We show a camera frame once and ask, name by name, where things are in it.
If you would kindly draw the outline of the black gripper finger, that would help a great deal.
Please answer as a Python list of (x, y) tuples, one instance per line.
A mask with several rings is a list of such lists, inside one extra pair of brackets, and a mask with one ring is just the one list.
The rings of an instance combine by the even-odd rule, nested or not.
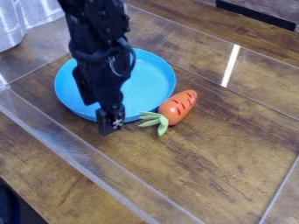
[(103, 108), (96, 110), (97, 118), (97, 131), (99, 134), (105, 136), (112, 132), (121, 129), (125, 120), (125, 110), (124, 107), (120, 109), (107, 112)]

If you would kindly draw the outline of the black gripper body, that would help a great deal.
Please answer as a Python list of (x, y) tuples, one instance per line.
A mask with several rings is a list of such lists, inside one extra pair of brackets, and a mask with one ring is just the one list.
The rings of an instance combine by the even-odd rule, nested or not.
[(84, 105), (97, 102), (112, 112), (124, 107), (120, 88), (135, 68), (135, 51), (125, 40), (117, 40), (108, 48), (92, 45), (91, 50), (73, 40), (69, 42), (69, 52), (77, 61), (72, 76)]

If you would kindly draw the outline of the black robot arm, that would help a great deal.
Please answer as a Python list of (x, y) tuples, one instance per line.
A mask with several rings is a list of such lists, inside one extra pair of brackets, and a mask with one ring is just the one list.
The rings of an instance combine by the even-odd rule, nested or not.
[(123, 0), (57, 0), (69, 29), (72, 70), (83, 102), (99, 104), (97, 131), (120, 130), (125, 120), (121, 87), (131, 78), (136, 53), (128, 44), (129, 16)]

